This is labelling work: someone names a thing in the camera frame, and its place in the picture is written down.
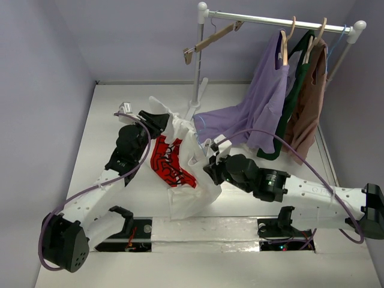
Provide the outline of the white t shirt red print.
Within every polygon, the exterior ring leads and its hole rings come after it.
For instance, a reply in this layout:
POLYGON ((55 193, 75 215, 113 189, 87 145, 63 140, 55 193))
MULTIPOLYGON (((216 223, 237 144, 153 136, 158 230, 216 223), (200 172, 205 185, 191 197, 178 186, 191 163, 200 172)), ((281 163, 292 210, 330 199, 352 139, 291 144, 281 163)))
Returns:
POLYGON ((191 121, 181 118, 153 96, 149 97, 149 108, 151 114, 169 115, 169 120, 165 131, 151 141, 145 164, 167 189, 170 218, 192 217, 221 194, 221 187, 203 170, 213 155, 208 151, 211 141, 201 142, 191 121))

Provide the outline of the light blue wire hanger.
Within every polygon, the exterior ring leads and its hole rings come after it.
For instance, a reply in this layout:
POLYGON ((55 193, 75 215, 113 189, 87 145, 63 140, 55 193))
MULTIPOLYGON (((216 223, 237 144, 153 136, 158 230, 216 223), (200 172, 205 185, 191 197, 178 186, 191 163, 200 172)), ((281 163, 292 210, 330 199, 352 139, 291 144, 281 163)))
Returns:
POLYGON ((196 129, 196 139, 202 152, 204 153, 205 156, 207 156, 209 154, 208 150, 209 150, 209 145, 211 141, 209 139, 202 140, 203 132, 206 130, 206 122, 200 115, 193 116, 193 119, 194 120, 199 119, 202 122, 203 128, 196 129))

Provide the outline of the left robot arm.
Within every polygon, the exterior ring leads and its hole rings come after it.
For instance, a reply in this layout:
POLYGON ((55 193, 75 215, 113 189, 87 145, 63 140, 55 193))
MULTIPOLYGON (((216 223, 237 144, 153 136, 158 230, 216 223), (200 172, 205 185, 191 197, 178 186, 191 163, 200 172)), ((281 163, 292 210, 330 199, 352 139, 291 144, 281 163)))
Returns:
POLYGON ((48 213, 41 225, 38 258, 50 271, 74 273, 108 237, 126 237, 133 232, 133 213, 108 206, 145 162, 152 140, 167 128, 170 114, 140 111, 137 116, 117 112, 126 124, 119 130, 116 146, 93 186, 69 197, 48 213))

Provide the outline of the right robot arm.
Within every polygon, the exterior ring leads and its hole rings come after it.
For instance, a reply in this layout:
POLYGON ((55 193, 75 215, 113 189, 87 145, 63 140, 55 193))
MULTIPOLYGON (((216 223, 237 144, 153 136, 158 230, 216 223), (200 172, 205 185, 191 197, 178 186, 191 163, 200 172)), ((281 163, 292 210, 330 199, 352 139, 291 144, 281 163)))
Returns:
POLYGON ((296 230, 353 230, 383 239, 383 193, 376 184, 364 188, 328 188, 287 172, 259 168, 242 154, 215 156, 203 168, 215 185, 228 182, 263 202, 281 205, 273 228, 290 236, 296 230))

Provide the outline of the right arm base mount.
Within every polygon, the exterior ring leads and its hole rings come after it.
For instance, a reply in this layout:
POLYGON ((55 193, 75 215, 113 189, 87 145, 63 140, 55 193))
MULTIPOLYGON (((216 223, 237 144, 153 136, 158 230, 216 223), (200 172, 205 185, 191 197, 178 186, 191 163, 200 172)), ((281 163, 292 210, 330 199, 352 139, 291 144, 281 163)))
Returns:
POLYGON ((260 251, 316 251, 314 230, 299 230, 293 226, 296 210, 293 206, 284 206, 277 216, 257 219, 260 251))

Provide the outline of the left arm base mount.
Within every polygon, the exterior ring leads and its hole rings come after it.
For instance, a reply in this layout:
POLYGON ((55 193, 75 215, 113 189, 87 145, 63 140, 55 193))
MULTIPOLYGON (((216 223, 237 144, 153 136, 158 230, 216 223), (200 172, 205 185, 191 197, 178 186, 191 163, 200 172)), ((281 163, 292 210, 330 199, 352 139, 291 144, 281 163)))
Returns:
POLYGON ((98 252, 143 253, 152 251, 152 218, 136 218, 134 214, 120 206, 109 209, 124 218, 122 230, 109 236, 95 247, 98 252))

